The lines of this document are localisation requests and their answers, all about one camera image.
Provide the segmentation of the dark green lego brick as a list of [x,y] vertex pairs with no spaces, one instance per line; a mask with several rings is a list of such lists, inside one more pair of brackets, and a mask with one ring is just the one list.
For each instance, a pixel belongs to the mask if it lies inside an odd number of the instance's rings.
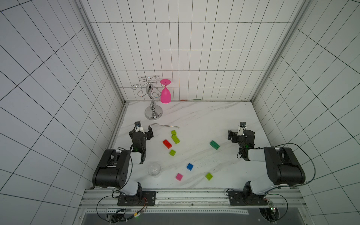
[[216,143],[214,140],[210,142],[210,146],[214,148],[215,150],[218,150],[220,148],[220,145]]

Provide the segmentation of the lime lego brick front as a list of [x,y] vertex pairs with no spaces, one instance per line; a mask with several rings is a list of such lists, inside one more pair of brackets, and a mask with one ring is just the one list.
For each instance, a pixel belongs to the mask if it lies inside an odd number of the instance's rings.
[[210,172],[208,172],[208,173],[205,175],[205,178],[206,178],[208,181],[210,181],[210,180],[213,178],[213,175],[212,175]]

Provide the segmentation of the blue lego brick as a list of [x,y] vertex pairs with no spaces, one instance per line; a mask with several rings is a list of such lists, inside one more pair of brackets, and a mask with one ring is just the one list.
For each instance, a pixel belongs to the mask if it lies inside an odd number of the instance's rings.
[[194,166],[192,164],[190,164],[190,163],[187,165],[187,169],[190,170],[190,171],[192,171],[193,167]]

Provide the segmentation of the pink lego brick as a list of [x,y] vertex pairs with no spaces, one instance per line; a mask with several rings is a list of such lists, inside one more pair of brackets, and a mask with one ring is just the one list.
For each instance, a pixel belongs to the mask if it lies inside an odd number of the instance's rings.
[[175,179],[178,180],[178,181],[181,181],[182,178],[183,178],[183,175],[180,174],[180,173],[178,173],[178,174],[176,175],[176,177],[175,177]]

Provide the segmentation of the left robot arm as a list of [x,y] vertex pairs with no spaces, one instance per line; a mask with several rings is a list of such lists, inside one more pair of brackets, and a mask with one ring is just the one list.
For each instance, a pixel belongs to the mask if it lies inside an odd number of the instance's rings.
[[115,188],[119,191],[120,199],[132,205],[143,201],[141,184],[132,180],[131,174],[134,165],[142,165],[146,159],[146,142],[154,137],[151,126],[144,131],[139,121],[129,132],[132,144],[130,148],[119,147],[104,151],[92,177],[96,187]]

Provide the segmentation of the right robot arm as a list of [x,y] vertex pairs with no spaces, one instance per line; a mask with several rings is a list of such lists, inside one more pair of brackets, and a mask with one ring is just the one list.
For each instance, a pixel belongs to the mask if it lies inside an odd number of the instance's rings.
[[239,145],[238,154],[241,159],[266,165],[265,175],[248,181],[240,191],[245,204],[264,205],[264,197],[269,191],[305,182],[305,172],[291,148],[255,148],[255,132],[244,127],[240,127],[237,132],[229,130],[227,139]]

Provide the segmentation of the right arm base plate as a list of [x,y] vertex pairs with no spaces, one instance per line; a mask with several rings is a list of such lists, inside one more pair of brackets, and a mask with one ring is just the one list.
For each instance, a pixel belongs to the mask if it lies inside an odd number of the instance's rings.
[[240,190],[229,189],[226,191],[231,206],[266,206],[265,196],[253,193],[244,193]]

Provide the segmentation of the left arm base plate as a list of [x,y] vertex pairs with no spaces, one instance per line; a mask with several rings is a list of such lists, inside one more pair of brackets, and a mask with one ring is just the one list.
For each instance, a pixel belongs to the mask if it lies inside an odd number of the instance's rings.
[[156,200],[156,191],[141,191],[134,196],[120,195],[118,206],[154,206]]

